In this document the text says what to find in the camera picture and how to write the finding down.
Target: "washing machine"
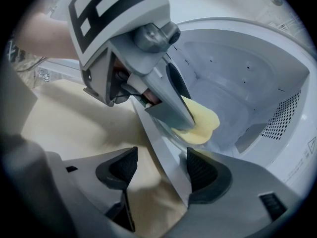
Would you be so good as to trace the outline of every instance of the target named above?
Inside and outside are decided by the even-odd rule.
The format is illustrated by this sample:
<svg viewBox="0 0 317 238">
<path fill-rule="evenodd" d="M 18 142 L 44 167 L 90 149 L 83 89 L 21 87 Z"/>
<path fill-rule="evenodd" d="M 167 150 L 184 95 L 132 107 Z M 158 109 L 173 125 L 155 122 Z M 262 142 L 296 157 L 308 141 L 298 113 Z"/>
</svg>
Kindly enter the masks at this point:
<svg viewBox="0 0 317 238">
<path fill-rule="evenodd" d="M 191 193 L 187 147 L 256 163 L 305 198 L 317 163 L 317 62 L 298 15 L 285 0 L 169 2 L 181 37 L 167 53 L 220 126 L 193 146 L 133 103 L 183 202 Z"/>
</svg>

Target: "cable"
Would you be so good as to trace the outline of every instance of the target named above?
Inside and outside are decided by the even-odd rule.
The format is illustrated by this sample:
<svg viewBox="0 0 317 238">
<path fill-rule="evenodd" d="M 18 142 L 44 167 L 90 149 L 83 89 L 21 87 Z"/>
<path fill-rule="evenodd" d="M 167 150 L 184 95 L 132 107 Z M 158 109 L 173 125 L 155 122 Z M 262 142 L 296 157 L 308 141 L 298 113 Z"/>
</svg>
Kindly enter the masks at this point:
<svg viewBox="0 0 317 238">
<path fill-rule="evenodd" d="M 28 67 L 27 69 L 24 70 L 17 70 L 16 72 L 28 72 L 31 71 L 33 68 L 39 66 L 41 63 L 43 63 L 44 61 L 46 61 L 48 58 L 42 57 L 40 58 L 35 64 L 31 65 L 30 67 Z"/>
<path fill-rule="evenodd" d="M 118 96 L 115 96 L 111 99 L 114 99 L 114 98 L 119 98 L 119 97 L 126 97 L 126 96 L 139 96 L 141 97 L 141 101 L 143 101 L 145 104 L 146 103 L 150 103 L 152 105 L 155 105 L 152 101 L 150 101 L 149 99 L 147 99 L 144 95 L 142 94 L 125 94 L 125 95 L 118 95 Z"/>
</svg>

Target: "washing machine drum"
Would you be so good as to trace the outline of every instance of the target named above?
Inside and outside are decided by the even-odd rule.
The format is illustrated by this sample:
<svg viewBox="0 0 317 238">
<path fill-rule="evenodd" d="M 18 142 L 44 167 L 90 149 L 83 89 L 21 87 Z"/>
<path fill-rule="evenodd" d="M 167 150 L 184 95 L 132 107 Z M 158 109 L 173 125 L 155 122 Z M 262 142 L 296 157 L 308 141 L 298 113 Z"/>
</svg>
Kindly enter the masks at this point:
<svg viewBox="0 0 317 238">
<path fill-rule="evenodd" d="M 191 98 L 220 120 L 202 148 L 256 163 L 304 196 L 317 136 L 313 56 L 288 34 L 248 20 L 179 28 L 168 54 Z"/>
</svg>

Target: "gray plastic housing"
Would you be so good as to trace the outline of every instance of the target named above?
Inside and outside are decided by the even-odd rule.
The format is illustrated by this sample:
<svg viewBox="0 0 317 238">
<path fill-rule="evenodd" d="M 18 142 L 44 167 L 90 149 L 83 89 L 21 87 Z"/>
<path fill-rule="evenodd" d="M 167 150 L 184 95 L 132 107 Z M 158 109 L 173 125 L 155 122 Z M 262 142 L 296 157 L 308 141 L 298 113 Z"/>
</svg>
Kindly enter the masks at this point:
<svg viewBox="0 0 317 238">
<path fill-rule="evenodd" d="M 49 229 L 83 238 L 136 237 L 105 216 L 120 201 L 122 190 L 107 187 L 94 175 L 99 164 L 124 154 L 126 149 L 63 162 L 58 154 L 45 153 L 19 136 L 8 137 L 6 142 L 3 166 L 8 179 Z M 210 166 L 215 168 L 216 178 L 193 189 L 187 213 L 163 237 L 267 237 L 300 203 L 293 191 L 258 165 L 216 153 L 208 153 L 208 157 L 196 151 L 190 154 L 196 157 L 187 163 L 188 170 L 189 166 L 194 168 L 191 175 L 195 175 L 190 175 L 193 188 L 194 181 L 206 181 Z M 68 165 L 76 165 L 78 170 L 68 173 Z M 227 185 L 215 186 L 217 179 L 224 177 L 229 179 Z M 272 192 L 286 209 L 275 221 L 260 200 L 261 195 Z"/>
<path fill-rule="evenodd" d="M 152 53 L 141 50 L 133 41 L 133 33 L 108 40 L 81 68 L 87 93 L 111 107 L 125 102 L 130 94 L 134 94 L 133 89 L 127 91 L 127 88 L 122 87 L 125 81 L 115 77 L 115 57 L 130 73 L 138 75 L 161 100 L 161 103 L 146 109 L 150 115 L 176 129 L 189 129 L 195 126 L 187 106 L 166 74 L 166 67 L 170 62 L 168 56 L 165 52 Z"/>
</svg>

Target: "beige fabric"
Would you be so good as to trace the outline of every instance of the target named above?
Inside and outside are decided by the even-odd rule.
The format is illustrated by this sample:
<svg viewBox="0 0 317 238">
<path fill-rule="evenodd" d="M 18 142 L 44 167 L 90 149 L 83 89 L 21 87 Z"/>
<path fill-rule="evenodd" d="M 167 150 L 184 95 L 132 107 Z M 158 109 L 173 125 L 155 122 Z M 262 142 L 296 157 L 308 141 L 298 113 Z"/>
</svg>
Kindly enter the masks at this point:
<svg viewBox="0 0 317 238">
<path fill-rule="evenodd" d="M 38 101 L 22 135 L 63 160 L 137 146 L 138 168 L 128 187 L 136 233 L 160 237 L 183 216 L 185 205 L 164 174 L 131 101 L 108 107 L 83 88 L 67 80 L 35 88 Z"/>
<path fill-rule="evenodd" d="M 212 132 L 219 127 L 220 121 L 217 114 L 200 105 L 199 103 L 182 96 L 195 121 L 195 127 L 189 130 L 172 130 L 186 142 L 194 145 L 206 143 Z"/>
</svg>

